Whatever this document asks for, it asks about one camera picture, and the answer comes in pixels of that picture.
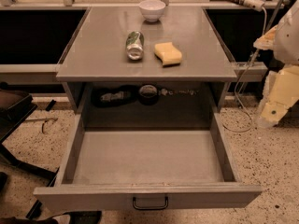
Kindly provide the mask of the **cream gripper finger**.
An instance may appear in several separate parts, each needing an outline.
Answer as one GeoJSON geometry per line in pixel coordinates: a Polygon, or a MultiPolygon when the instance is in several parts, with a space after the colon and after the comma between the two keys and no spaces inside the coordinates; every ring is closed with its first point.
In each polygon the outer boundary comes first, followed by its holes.
{"type": "Polygon", "coordinates": [[[253,43],[253,47],[261,50],[269,50],[274,48],[274,40],[276,35],[277,26],[275,25],[264,35],[257,38],[253,43]]]}
{"type": "Polygon", "coordinates": [[[299,66],[285,65],[279,72],[270,71],[263,87],[257,125],[270,128],[279,123],[299,101],[299,66]]]}

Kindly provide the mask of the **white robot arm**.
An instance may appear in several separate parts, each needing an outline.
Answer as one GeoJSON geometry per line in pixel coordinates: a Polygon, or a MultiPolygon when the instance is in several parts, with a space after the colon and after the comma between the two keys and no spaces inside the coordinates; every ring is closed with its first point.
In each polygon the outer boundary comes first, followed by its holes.
{"type": "Polygon", "coordinates": [[[284,63],[277,73],[269,73],[259,104],[257,124],[270,128],[299,101],[299,0],[253,46],[261,50],[271,49],[274,58],[284,63]]]}

